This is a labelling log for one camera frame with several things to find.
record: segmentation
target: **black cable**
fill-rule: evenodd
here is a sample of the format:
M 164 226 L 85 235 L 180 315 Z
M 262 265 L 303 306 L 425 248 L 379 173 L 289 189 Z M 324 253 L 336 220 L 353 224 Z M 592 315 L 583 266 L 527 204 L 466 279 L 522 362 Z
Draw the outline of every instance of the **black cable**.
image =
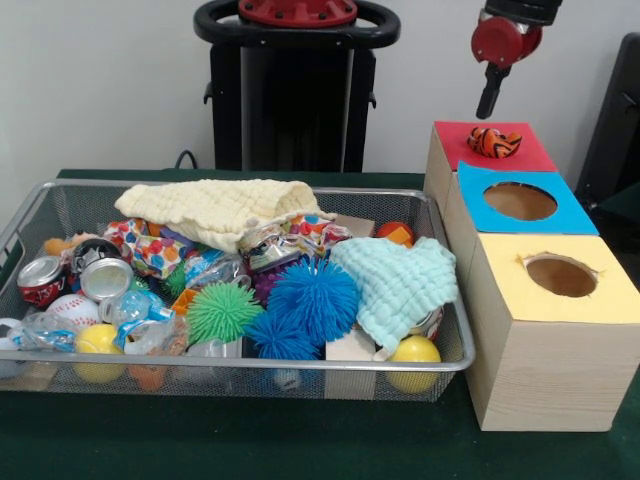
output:
M 198 166 L 198 161 L 196 160 L 196 157 L 191 152 L 191 150 L 184 150 L 180 155 L 178 155 L 178 160 L 176 160 L 176 165 L 173 168 L 180 168 L 180 165 L 182 165 L 182 159 L 184 157 L 189 157 L 191 159 L 191 165 L 193 166 L 194 170 L 200 168 Z

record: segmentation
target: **red box lid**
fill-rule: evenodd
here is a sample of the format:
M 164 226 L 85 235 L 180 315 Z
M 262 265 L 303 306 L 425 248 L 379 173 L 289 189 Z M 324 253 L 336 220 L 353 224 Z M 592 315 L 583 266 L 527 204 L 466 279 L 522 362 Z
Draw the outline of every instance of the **red box lid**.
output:
M 528 123 L 435 122 L 435 127 L 451 170 L 454 172 L 458 171 L 460 160 L 474 167 L 501 171 L 556 172 L 558 170 Z M 522 135 L 520 149 L 512 157 L 483 157 L 467 145 L 467 138 L 474 127 L 495 128 L 505 135 L 517 132 Z

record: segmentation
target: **box hole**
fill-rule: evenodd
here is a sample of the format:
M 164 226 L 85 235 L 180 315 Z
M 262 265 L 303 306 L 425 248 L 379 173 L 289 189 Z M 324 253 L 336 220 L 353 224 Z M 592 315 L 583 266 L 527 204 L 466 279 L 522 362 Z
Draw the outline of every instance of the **box hole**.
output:
M 504 182 L 487 188 L 484 200 L 501 214 L 518 220 L 542 220 L 558 209 L 544 190 L 526 183 Z
M 538 255 L 529 259 L 525 266 L 534 282 L 556 295 L 584 297 L 597 286 L 589 267 L 570 257 Z

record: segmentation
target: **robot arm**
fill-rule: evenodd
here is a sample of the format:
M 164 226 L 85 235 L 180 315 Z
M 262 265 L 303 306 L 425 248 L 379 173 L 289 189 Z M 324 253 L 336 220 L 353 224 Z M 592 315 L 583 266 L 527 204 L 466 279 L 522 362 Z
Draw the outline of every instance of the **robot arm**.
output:
M 542 40 L 542 27 L 551 25 L 562 0 L 487 0 L 471 39 L 478 62 L 487 61 L 487 86 L 476 116 L 489 118 L 511 66 L 529 56 Z

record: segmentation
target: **white wall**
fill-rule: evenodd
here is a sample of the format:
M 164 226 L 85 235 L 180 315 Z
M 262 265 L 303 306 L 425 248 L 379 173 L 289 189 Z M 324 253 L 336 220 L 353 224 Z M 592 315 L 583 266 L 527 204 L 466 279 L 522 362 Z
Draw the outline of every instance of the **white wall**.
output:
M 213 166 L 202 104 L 204 0 L 0 0 L 0 225 L 64 167 L 164 168 L 183 148 Z M 401 17 L 379 50 L 367 171 L 424 171 L 431 123 L 473 120 L 484 67 L 469 39 L 482 0 L 382 0 Z M 579 174 L 637 0 L 565 0 L 536 54 L 505 80 L 496 120 L 530 121 L 570 182 Z

